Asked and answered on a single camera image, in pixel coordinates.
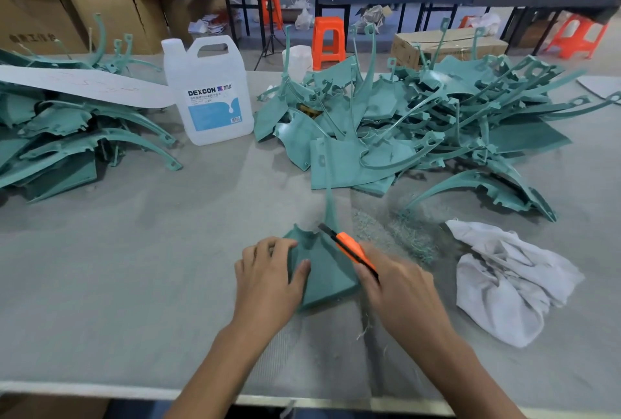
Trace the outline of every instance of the orange plastic stool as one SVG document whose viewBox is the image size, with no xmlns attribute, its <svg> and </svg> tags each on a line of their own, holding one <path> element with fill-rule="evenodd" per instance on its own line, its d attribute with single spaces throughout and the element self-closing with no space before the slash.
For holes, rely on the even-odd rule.
<svg viewBox="0 0 621 419">
<path fill-rule="evenodd" d="M 261 10 L 263 11 L 263 26 L 269 22 L 268 0 L 261 0 Z M 276 30 L 283 30 L 283 13 L 280 10 L 280 0 L 272 0 L 272 20 Z"/>
<path fill-rule="evenodd" d="M 563 37 L 563 32 L 567 29 L 572 20 L 578 21 L 578 28 L 570 37 Z M 558 46 L 561 49 L 558 57 L 561 59 L 570 59 L 574 53 L 579 51 L 586 51 L 588 53 L 586 58 L 591 59 L 593 53 L 595 53 L 595 48 L 599 45 L 600 40 L 608 28 L 608 25 L 601 25 L 601 29 L 597 34 L 595 41 L 588 41 L 585 39 L 586 34 L 595 23 L 596 22 L 593 22 L 583 16 L 572 15 L 569 19 L 567 19 L 567 22 L 563 23 L 563 26 L 558 32 L 556 32 L 556 35 L 552 41 L 550 41 L 550 44 L 546 46 L 544 51 L 548 51 L 550 46 Z"/>
<path fill-rule="evenodd" d="M 326 31 L 332 31 L 331 45 L 323 46 Z M 345 27 L 340 17 L 315 17 L 312 32 L 312 68 L 320 70 L 324 61 L 345 61 Z"/>
<path fill-rule="evenodd" d="M 457 28 L 466 28 L 468 21 L 474 17 L 476 17 L 476 15 L 464 15 L 464 18 L 462 18 L 462 23 L 460 23 L 460 26 Z"/>
</svg>

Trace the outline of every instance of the gray table in background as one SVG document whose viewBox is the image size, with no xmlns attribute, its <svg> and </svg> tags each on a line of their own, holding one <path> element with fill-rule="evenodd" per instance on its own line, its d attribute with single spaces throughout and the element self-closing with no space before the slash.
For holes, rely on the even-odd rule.
<svg viewBox="0 0 621 419">
<path fill-rule="evenodd" d="M 248 78 L 255 96 L 280 73 Z M 570 84 L 551 95 L 560 102 L 585 93 Z M 246 136 L 198 147 L 184 138 L 174 108 L 151 116 L 182 139 L 174 150 L 181 171 L 165 169 L 155 153 L 132 151 L 94 186 L 33 205 L 17 196 L 4 201 L 0 391 L 173 399 L 230 319 L 232 263 L 241 249 L 322 218 L 324 192 L 310 190 L 310 172 L 299 171 L 279 141 L 256 144 Z M 495 207 L 484 192 L 466 189 L 421 203 L 415 227 L 437 246 L 429 269 L 455 329 L 512 399 L 536 408 L 529 417 L 621 417 L 621 108 L 553 126 L 573 144 L 533 156 L 518 170 L 558 222 Z M 339 217 L 346 230 L 403 251 L 396 244 L 402 233 L 391 231 L 394 215 L 449 175 L 413 172 L 383 199 L 339 189 Z M 464 248 L 440 226 L 452 218 L 515 230 L 585 274 L 527 348 L 501 343 L 455 307 Z M 306 407 L 447 412 L 360 295 L 296 316 L 242 393 L 241 403 L 284 406 L 297 398 Z"/>
</svg>

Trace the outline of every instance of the blue label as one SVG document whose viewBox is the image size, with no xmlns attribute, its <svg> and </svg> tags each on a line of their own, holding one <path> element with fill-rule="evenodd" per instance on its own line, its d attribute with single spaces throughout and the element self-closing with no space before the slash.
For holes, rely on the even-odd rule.
<svg viewBox="0 0 621 419">
<path fill-rule="evenodd" d="M 188 109 L 197 132 L 242 122 L 242 113 L 239 109 L 237 97 L 233 99 L 230 105 L 226 102 L 211 102 L 192 105 Z"/>
</svg>

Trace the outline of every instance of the pile of teal parts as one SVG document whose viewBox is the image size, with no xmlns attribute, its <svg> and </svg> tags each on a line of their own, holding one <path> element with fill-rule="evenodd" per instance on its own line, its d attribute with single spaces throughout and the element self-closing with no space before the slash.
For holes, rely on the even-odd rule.
<svg viewBox="0 0 621 419">
<path fill-rule="evenodd" d="M 293 81 L 284 61 L 281 84 L 259 97 L 266 103 L 255 115 L 258 141 L 275 136 L 301 170 L 310 169 L 311 188 L 327 188 L 326 224 L 338 231 L 331 188 L 354 188 L 383 196 L 410 169 L 445 167 L 459 160 L 466 170 L 415 196 L 403 211 L 451 188 L 485 188 L 494 203 L 514 211 L 539 211 L 556 221 L 554 210 L 528 186 L 514 164 L 533 153 L 570 143 L 548 122 L 580 116 L 621 99 L 614 93 L 601 103 L 586 96 L 553 103 L 548 93 L 584 74 L 558 77 L 560 66 L 527 56 L 512 64 L 507 56 L 477 57 L 475 31 L 470 61 L 445 56 L 437 61 L 449 19 L 441 24 L 442 40 L 433 56 L 418 44 L 420 70 L 388 61 L 388 74 L 374 79 L 375 32 L 366 77 L 354 56 L 329 69 Z M 289 50 L 287 32 L 287 52 Z M 321 233 L 298 227 L 287 234 L 302 241 L 292 251 L 289 269 L 313 254 L 313 269 L 303 306 L 343 295 L 356 285 L 351 262 Z M 324 259 L 317 257 L 325 252 Z"/>
<path fill-rule="evenodd" d="M 132 36 L 127 44 L 114 41 L 115 54 L 104 61 L 105 29 L 97 50 L 86 61 L 24 56 L 0 49 L 0 64 L 25 68 L 104 70 L 128 74 L 128 65 L 151 63 L 132 57 Z M 176 139 L 145 117 L 140 109 L 0 82 L 0 188 L 18 188 L 28 202 L 37 202 L 97 180 L 103 163 L 116 166 L 128 145 L 150 149 L 162 156 L 171 170 L 181 163 L 135 131 L 146 128 L 165 148 Z"/>
</svg>

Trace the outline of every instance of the white cloth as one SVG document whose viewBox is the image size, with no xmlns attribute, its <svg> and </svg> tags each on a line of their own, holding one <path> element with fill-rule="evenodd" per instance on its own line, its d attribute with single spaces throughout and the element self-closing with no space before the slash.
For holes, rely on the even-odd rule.
<svg viewBox="0 0 621 419">
<path fill-rule="evenodd" d="M 509 345 L 530 344 L 550 305 L 564 306 L 584 280 L 569 260 L 520 240 L 514 231 L 457 220 L 446 226 L 483 258 L 466 254 L 457 264 L 457 305 Z"/>
</svg>

